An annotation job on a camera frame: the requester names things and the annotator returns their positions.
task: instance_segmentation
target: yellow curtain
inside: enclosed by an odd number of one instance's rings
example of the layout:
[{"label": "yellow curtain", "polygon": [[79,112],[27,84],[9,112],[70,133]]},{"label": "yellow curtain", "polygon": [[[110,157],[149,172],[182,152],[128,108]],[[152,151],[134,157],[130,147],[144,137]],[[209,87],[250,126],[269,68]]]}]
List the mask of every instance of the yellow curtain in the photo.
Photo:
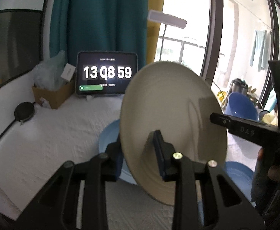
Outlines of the yellow curtain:
[{"label": "yellow curtain", "polygon": [[[162,12],[164,0],[149,0],[149,10],[158,10]],[[157,41],[159,35],[160,23],[147,22],[147,50],[146,62],[147,64],[154,62]]]}]

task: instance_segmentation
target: lamp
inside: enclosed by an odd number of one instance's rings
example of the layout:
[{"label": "lamp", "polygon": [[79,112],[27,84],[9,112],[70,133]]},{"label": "lamp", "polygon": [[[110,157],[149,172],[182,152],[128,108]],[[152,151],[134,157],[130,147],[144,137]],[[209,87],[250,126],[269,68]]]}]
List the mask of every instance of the lamp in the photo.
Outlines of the lamp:
[{"label": "lamp", "polygon": [[172,15],[169,15],[169,14],[165,14],[165,13],[162,13],[162,12],[156,11],[156,10],[149,10],[148,20],[153,21],[153,22],[157,22],[157,23],[164,23],[165,24],[164,32],[163,32],[163,36],[162,36],[162,44],[161,44],[161,49],[160,49],[160,57],[159,57],[159,61],[161,61],[164,35],[165,35],[165,30],[166,30],[167,26],[171,25],[171,26],[174,26],[174,27],[179,27],[179,28],[184,29],[185,26],[187,25],[187,21],[184,20],[184,19],[181,19],[179,17],[172,16]]}]

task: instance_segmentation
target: teal curtain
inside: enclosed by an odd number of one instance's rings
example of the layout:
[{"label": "teal curtain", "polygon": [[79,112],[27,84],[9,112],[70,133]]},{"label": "teal curtain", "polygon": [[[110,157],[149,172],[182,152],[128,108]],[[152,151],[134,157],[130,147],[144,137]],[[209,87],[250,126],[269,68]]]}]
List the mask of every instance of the teal curtain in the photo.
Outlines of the teal curtain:
[{"label": "teal curtain", "polygon": [[69,63],[76,65],[79,51],[125,51],[137,53],[140,69],[146,64],[147,12],[148,0],[69,0]]},{"label": "teal curtain", "polygon": [[54,0],[50,27],[51,58],[61,50],[67,51],[68,8],[69,0]]}]

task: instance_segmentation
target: tablet screen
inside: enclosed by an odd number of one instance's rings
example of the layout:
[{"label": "tablet screen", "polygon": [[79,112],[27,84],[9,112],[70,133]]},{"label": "tablet screen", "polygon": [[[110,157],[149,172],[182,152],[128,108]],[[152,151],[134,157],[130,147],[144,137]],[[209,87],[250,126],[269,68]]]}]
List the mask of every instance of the tablet screen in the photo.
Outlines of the tablet screen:
[{"label": "tablet screen", "polygon": [[80,52],[77,59],[76,94],[124,94],[137,71],[135,53]]}]

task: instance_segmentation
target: green button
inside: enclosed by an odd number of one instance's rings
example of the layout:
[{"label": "green button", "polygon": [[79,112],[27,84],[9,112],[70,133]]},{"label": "green button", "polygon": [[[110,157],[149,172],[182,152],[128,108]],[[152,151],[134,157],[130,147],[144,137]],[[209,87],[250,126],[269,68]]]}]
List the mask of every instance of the green button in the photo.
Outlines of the green button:
[{"label": "green button", "polygon": [[101,91],[103,87],[101,85],[80,85],[80,91]]}]

